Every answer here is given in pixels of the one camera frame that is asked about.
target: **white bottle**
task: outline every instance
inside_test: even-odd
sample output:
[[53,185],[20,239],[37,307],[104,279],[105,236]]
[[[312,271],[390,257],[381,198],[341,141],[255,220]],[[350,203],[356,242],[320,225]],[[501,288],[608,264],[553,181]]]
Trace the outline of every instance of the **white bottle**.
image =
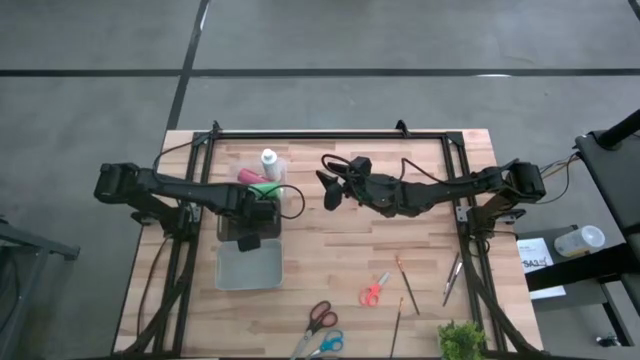
[[595,226],[587,225],[557,238],[553,246],[565,257],[584,254],[604,245],[604,234]]
[[275,151],[264,149],[260,159],[267,178],[271,181],[280,181],[280,167],[278,166],[278,155]]

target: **wooden tabletop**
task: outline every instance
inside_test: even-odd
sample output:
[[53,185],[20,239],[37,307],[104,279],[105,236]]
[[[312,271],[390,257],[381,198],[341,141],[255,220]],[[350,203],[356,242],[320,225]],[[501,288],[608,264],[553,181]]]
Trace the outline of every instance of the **wooden tabletop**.
[[[487,130],[461,130],[472,171],[496,165]],[[170,131],[163,149],[189,142],[191,131]],[[209,182],[229,180],[230,164],[259,158],[264,148],[275,150],[288,162],[288,183],[305,194],[302,216],[283,220],[284,282],[279,289],[221,291],[214,286],[217,221],[206,211],[203,217],[195,275],[187,317],[183,356],[194,357],[289,357],[302,336],[309,311],[320,300],[329,300],[339,316],[337,328],[344,331],[342,357],[387,357],[400,297],[405,298],[395,356],[439,356],[437,326],[471,319],[467,287],[461,274],[446,307],[442,291],[459,250],[451,203],[439,204],[415,218],[387,219],[352,199],[343,200],[333,212],[323,207],[324,189],[315,171],[320,157],[331,153],[352,159],[367,156],[373,172],[399,174],[400,159],[407,157],[427,172],[445,179],[442,147],[434,140],[217,140]],[[184,177],[189,148],[162,158],[159,171]],[[199,165],[201,169],[202,154]],[[432,183],[414,169],[407,181]],[[288,193],[293,212],[300,206],[294,192]],[[488,195],[479,196],[484,203]],[[114,350],[122,350],[135,339],[136,316],[151,262],[163,241],[159,226],[145,227]],[[148,322],[158,308],[169,259],[165,245],[151,282],[144,308]],[[394,261],[398,255],[421,315],[411,305],[402,275]],[[489,253],[498,301],[514,325],[534,346],[542,343],[529,299],[516,243],[511,235],[497,235]],[[384,285],[375,308],[360,306],[361,289],[376,282],[384,272],[391,277]],[[483,318],[492,348],[488,311]],[[173,339],[175,314],[170,318],[167,348]],[[324,335],[316,335],[304,353]]]

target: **gray floor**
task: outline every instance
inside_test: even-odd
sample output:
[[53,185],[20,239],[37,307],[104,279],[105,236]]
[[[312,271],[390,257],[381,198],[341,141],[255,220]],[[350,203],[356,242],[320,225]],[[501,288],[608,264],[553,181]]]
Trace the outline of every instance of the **gray floor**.
[[[0,69],[180,68],[198,0],[0,0]],[[640,67],[640,22],[626,0],[220,0],[207,13],[196,68]],[[149,165],[177,78],[0,78],[0,213],[82,247],[48,265],[21,358],[107,354],[139,227],[92,197],[100,163]],[[639,77],[192,79],[179,129],[489,128],[500,162],[546,164],[575,136],[640,106]],[[551,194],[564,186],[551,179]],[[561,200],[530,206],[529,231],[593,224],[622,238],[584,166]],[[610,286],[640,342],[640,319]],[[636,359],[603,349],[601,308],[537,314],[558,355]]]

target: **green plant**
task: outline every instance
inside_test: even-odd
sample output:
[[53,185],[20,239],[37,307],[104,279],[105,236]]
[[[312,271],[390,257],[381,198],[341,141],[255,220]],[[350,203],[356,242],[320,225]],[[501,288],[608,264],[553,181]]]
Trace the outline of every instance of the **green plant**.
[[482,360],[480,344],[484,341],[484,331],[479,331],[475,323],[438,326],[442,358],[446,360]]

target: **red scissors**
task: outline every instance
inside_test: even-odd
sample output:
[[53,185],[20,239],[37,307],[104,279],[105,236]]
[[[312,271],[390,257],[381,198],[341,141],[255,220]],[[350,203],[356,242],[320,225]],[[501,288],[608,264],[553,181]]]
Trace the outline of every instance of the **red scissors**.
[[384,283],[386,283],[387,280],[389,280],[389,276],[391,276],[391,274],[386,272],[384,273],[384,275],[382,275],[382,277],[380,278],[380,280],[378,280],[377,283],[369,286],[366,289],[362,289],[362,291],[360,292],[360,304],[367,305],[367,306],[378,305],[378,297],[380,295],[380,290],[382,290],[382,285],[384,285]]
[[323,300],[311,309],[309,313],[309,326],[304,332],[304,336],[298,342],[296,349],[293,351],[290,360],[295,360],[307,346],[313,334],[322,328],[332,327],[338,323],[338,315],[331,310],[331,303]]

